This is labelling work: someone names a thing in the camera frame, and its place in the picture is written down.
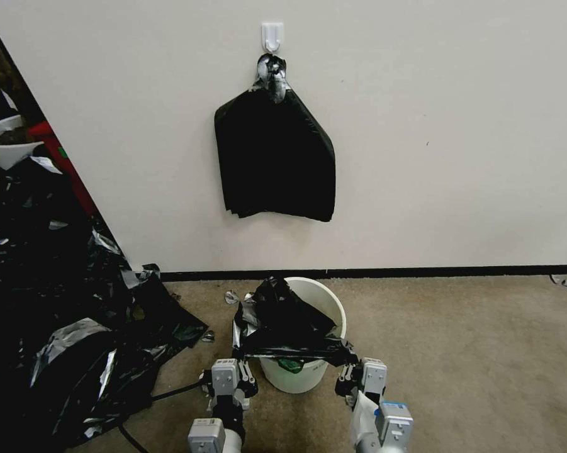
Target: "plastic bucket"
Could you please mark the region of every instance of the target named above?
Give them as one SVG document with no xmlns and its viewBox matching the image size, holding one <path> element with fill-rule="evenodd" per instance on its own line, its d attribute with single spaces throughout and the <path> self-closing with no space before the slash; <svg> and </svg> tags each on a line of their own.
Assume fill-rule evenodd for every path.
<svg viewBox="0 0 567 453">
<path fill-rule="evenodd" d="M 303 277 L 289 277 L 285 280 L 303 301 L 329 316 L 337 325 L 334 333 L 340 338 L 345 338 L 346 313 L 338 297 L 328 287 Z M 323 379 L 328 364 L 323 360 L 307 362 L 298 374 L 281 368 L 277 361 L 272 359 L 260 358 L 260 365 L 269 382 L 279 390 L 287 393 L 304 393 Z"/>
</svg>

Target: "white wall hook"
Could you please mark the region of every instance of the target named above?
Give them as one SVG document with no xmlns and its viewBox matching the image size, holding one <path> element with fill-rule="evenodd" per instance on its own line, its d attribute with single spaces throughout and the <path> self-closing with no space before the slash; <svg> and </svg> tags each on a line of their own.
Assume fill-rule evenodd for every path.
<svg viewBox="0 0 567 453">
<path fill-rule="evenodd" d="M 283 42 L 283 22 L 262 22 L 262 47 L 276 53 Z"/>
</svg>

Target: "black trash bag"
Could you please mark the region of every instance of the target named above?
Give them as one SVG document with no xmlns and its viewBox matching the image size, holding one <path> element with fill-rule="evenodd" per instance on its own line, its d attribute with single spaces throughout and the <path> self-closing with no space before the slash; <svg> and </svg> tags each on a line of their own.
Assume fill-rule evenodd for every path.
<svg viewBox="0 0 567 453">
<path fill-rule="evenodd" d="M 283 278 L 269 277 L 239 304 L 233 319 L 233 356 L 270 357 L 292 372 L 306 362 L 358 363 L 352 345 L 332 333 L 335 323 L 304 302 Z"/>
<path fill-rule="evenodd" d="M 130 271 L 54 170 L 30 157 L 0 171 L 0 452 L 61 451 L 116 426 L 207 329 L 157 266 Z"/>
<path fill-rule="evenodd" d="M 335 204 L 331 140 L 267 53 L 254 85 L 216 111 L 225 207 L 239 217 L 263 211 L 329 221 Z"/>
</svg>

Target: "black baseboard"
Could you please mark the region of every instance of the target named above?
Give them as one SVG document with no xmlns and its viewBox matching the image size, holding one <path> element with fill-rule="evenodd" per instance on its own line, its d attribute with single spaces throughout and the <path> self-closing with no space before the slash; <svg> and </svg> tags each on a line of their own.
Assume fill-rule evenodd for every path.
<svg viewBox="0 0 567 453">
<path fill-rule="evenodd" d="M 262 280 L 268 276 L 312 279 L 386 277 L 470 277 L 567 274 L 566 265 L 483 267 L 400 267 L 396 269 L 290 269 L 276 271 L 162 272 L 162 281 Z"/>
</svg>

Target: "pile of trash bags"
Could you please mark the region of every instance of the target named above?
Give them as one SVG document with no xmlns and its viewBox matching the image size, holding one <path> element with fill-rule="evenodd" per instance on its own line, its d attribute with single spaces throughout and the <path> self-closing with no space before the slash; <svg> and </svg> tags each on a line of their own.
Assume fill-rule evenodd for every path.
<svg viewBox="0 0 567 453">
<path fill-rule="evenodd" d="M 48 157 L 0 169 L 0 451 L 60 451 L 119 425 L 206 329 L 157 266 L 130 270 Z"/>
<path fill-rule="evenodd" d="M 352 344 L 333 333 L 334 321 L 303 301 L 283 278 L 269 277 L 239 301 L 233 318 L 233 356 L 270 357 L 298 373 L 317 359 L 358 363 Z"/>
</svg>

